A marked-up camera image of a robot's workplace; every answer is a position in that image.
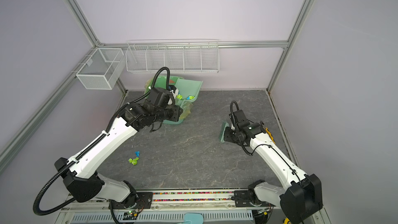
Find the mint green hand brush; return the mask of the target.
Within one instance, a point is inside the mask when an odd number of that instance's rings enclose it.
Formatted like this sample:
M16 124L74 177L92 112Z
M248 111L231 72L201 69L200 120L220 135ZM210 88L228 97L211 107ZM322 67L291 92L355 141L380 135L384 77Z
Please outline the mint green hand brush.
M229 124L226 121L224 121L222 123L221 132L220 132L220 135L219 135L219 140L220 140L221 143L224 143L224 136L225 136L225 131L226 131L227 127L229 127Z

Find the mint green dustpan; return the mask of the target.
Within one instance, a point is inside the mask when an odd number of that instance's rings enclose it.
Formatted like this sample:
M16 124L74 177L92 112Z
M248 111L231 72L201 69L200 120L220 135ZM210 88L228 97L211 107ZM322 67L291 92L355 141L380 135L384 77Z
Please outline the mint green dustpan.
M202 81L178 79L175 87L178 89L178 94L182 95L182 101L194 102L198 98L202 83ZM195 98L193 100L187 100L186 98L190 95L195 96Z

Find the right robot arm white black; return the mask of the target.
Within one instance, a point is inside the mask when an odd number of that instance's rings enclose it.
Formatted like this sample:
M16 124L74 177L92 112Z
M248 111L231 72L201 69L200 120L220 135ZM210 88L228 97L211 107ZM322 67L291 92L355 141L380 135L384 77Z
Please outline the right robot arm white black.
M279 187L255 183L252 186L255 203L267 202L281 208L293 224L302 224L320 211L323 208L321 180L294 164L276 146L262 123L249 121L242 110L230 112L229 117L232 125L225 126L224 141L239 145L249 156L257 153L281 183Z

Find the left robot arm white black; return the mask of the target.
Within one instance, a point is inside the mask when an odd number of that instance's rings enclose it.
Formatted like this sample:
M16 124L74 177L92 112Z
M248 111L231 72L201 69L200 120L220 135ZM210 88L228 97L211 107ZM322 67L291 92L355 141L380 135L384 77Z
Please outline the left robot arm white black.
M138 100L126 103L111 117L108 126L101 134L80 152L68 159L56 161L54 175L40 190L34 203L33 212L38 216L52 214L73 201L87 202L93 198L108 199L120 203L125 208L134 207L139 201L134 187L127 181L116 181L97 172L98 167L125 141L144 127L165 120L179 120L182 109L176 104L179 91L175 86L165 89L153 87ZM40 202L50 186L62 177L72 198L49 210L40 209Z

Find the green trash bin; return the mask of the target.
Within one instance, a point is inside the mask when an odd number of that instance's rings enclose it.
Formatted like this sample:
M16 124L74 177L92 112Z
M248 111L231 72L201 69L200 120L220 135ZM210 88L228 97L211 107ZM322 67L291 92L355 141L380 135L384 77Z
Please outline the green trash bin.
M164 123L165 123L165 121L173 121L173 122L177 122L177 121L179 121L179 117L180 117L180 115L182 114L182 112L183 112L183 110L180 108L180 106L176 103L176 100L178 100L178 98L176 98L175 99L175 106L174 105L172 105L172 103L173 103L173 100L171 100L170 98L168 98L168 100L169 100L169 102L168 102L168 105L166 106L166 108L165 108L165 111L166 111L166 117L164 117L163 118L163 120L164 120ZM177 110L177 114L179 114L180 113L180 115L178 116L178 120L177 121L174 121L174 120L176 120L174 117L174 114L175 114L175 111L174 110Z

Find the yellow-green plastic bin liner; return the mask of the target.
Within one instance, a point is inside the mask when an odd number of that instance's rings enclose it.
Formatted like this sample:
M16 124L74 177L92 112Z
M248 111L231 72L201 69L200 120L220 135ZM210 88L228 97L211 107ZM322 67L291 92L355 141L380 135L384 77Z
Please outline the yellow-green plastic bin liner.
M170 86L175 86L177 81L179 79L184 79L183 77L180 76L170 76L169 79L169 84ZM153 79L149 79L145 83L145 93L147 93L150 90L150 87L152 85ZM155 87L159 88L165 88L166 86L166 75L160 75L156 82L155 82ZM183 110L182 114L179 117L179 121L173 122L173 121L165 121L166 124L180 124L182 123L186 117L190 114L190 109L192 108L192 104L188 102L184 102L182 99L176 100L176 103L180 106L180 108Z

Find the yellow black pliers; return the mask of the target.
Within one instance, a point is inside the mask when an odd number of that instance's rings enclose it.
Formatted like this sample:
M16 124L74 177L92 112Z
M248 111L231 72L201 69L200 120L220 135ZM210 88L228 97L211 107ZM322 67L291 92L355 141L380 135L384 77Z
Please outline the yellow black pliers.
M268 128L265 127L265 126L263 126L263 129L264 129L265 132L268 134L268 136L269 136L269 138L271 139L271 141L272 141L274 144L276 144L276 142L275 142L275 140L274 140L274 138L273 138L271 132L268 130Z

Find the green paper scrap near left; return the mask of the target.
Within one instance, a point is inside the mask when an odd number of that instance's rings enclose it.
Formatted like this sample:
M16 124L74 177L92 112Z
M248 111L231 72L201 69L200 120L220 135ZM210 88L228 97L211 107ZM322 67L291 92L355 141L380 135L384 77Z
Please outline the green paper scrap near left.
M139 160L139 157L136 157L136 158L134 158L134 159L129 159L129 163L130 164L132 164L132 165L137 165L138 164L138 160Z

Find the white mesh box basket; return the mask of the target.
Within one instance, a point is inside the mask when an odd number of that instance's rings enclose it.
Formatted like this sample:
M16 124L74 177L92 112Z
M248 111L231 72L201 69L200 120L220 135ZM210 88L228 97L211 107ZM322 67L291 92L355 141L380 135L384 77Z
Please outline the white mesh box basket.
M88 90L112 90L124 68L121 48L96 48L76 76Z

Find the light blue object front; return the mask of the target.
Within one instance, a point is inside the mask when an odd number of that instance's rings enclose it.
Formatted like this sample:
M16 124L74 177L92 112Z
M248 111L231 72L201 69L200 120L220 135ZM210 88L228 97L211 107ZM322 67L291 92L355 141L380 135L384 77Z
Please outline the light blue object front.
M184 224L203 224L204 217L199 213L186 213L183 218Z

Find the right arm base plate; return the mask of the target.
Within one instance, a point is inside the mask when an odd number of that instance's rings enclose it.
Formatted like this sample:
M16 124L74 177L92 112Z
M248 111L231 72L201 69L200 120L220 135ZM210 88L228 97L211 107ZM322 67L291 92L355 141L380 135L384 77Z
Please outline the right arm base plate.
M271 207L272 204L260 201L255 193L251 190L236 190L233 192L231 199L235 202L236 207Z

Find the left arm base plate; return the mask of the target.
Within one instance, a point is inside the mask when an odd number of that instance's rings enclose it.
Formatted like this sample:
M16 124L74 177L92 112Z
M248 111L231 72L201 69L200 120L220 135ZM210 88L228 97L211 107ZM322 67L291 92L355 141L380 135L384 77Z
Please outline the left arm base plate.
M113 209L150 209L153 200L153 192L138 192L134 202L112 202Z

